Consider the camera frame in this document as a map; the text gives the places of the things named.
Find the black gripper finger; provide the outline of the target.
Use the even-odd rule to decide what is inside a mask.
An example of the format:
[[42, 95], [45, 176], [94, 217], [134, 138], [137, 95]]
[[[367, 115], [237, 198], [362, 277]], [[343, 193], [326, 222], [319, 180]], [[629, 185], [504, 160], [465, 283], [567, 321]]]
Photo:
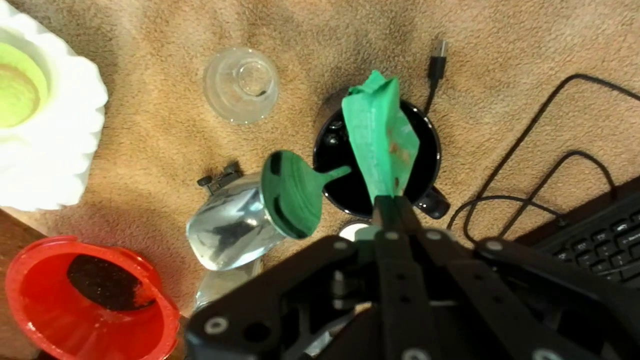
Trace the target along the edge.
[[386, 360], [433, 360], [431, 312], [422, 265], [415, 249], [424, 239], [407, 198], [375, 204], [375, 260]]

